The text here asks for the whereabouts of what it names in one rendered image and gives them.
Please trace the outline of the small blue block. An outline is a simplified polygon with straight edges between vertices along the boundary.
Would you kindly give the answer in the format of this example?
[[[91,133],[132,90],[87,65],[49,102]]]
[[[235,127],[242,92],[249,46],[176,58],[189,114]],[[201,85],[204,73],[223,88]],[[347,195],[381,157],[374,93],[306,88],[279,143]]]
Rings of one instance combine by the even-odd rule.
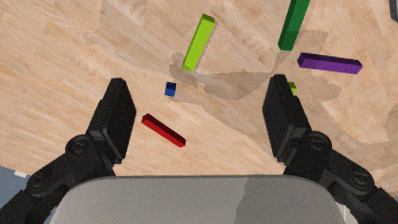
[[[165,95],[174,97],[175,91],[176,91],[176,83],[167,82],[166,89],[165,89]]]

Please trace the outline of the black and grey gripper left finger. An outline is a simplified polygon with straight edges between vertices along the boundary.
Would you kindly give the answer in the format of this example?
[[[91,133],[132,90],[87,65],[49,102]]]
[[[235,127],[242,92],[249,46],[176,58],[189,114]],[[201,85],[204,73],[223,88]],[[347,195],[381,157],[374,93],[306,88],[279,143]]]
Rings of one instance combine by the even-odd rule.
[[[0,224],[44,224],[74,186],[116,176],[113,167],[126,157],[135,118],[126,81],[111,78],[86,133],[71,138],[64,154],[29,178],[26,189],[0,209]]]

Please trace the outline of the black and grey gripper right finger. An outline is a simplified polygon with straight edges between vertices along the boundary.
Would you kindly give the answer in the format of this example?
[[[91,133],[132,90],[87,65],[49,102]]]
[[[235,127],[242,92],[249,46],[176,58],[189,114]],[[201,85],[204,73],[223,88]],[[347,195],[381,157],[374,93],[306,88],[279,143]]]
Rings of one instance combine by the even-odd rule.
[[[286,166],[282,175],[322,185],[358,224],[398,224],[398,202],[365,168],[332,149],[327,135],[312,131],[285,74],[270,78],[262,113],[273,156]]]

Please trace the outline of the purple rod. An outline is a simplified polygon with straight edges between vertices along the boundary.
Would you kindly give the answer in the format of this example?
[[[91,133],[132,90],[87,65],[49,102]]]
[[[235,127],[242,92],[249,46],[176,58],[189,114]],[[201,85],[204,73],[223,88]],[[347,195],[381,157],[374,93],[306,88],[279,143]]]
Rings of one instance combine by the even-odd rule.
[[[297,63],[300,68],[358,74],[363,65],[359,60],[301,52]]]

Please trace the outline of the red rod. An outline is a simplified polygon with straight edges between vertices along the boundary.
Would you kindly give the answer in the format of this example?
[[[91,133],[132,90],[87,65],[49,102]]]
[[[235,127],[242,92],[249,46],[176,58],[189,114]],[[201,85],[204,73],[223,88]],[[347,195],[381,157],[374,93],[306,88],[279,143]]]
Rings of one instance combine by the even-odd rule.
[[[183,138],[178,133],[167,127],[165,124],[154,118],[149,113],[142,117],[141,123],[180,148],[186,145],[185,138]]]

